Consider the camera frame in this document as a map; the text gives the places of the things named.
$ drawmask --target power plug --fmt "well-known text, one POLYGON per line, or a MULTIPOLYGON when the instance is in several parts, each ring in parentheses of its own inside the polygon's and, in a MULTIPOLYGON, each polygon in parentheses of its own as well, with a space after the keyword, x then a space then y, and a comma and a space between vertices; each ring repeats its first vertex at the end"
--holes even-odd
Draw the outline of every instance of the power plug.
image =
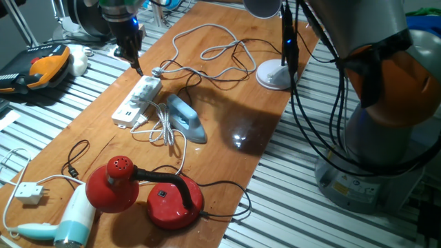
POLYGON ((37 205, 43 197, 43 192, 44 187, 37 183, 20 183, 14 196, 24 205, 37 205))
POLYGON ((120 128, 133 127, 139 116, 147 109, 149 105, 147 101, 153 101, 162 86, 160 79, 143 76, 113 113, 113 122, 120 128))

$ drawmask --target power outlet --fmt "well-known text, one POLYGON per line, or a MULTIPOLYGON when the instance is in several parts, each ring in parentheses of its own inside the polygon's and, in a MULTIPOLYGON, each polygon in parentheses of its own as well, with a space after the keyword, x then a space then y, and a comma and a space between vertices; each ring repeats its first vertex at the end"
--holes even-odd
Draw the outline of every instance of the power outlet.
POLYGON ((113 122, 120 128, 133 127, 139 116, 149 106, 146 101, 153 101, 162 86, 160 79, 143 76, 113 113, 113 122))

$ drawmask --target white hair dryer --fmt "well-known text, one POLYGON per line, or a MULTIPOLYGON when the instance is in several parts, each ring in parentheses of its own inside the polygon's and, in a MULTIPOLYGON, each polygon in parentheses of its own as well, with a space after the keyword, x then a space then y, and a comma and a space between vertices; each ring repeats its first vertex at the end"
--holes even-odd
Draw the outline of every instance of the white hair dryer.
POLYGON ((95 208, 85 195, 85 184, 79 185, 72 195, 59 225, 28 223, 9 231, 34 240, 54 240, 56 248, 80 248, 88 241, 95 208))

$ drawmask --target red round base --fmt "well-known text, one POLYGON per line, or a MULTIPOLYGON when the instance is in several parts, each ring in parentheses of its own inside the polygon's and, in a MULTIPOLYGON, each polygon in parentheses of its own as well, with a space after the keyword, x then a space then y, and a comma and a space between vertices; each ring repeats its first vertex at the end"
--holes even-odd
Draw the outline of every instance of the red round base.
POLYGON ((155 225, 174 230, 186 227, 198 218, 203 205, 201 189, 192 179, 184 176, 182 179, 190 190, 193 207, 184 208, 181 194, 176 186, 171 183, 158 183, 147 199, 147 212, 155 225))

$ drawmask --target label sticker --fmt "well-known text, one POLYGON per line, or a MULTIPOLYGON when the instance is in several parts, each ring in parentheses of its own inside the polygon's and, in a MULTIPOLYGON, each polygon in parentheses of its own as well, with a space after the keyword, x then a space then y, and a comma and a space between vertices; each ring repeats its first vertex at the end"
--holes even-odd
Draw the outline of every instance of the label sticker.
POLYGON ((376 197, 378 188, 380 188, 380 184, 366 183, 340 172, 332 188, 352 200, 362 203, 372 203, 376 197))

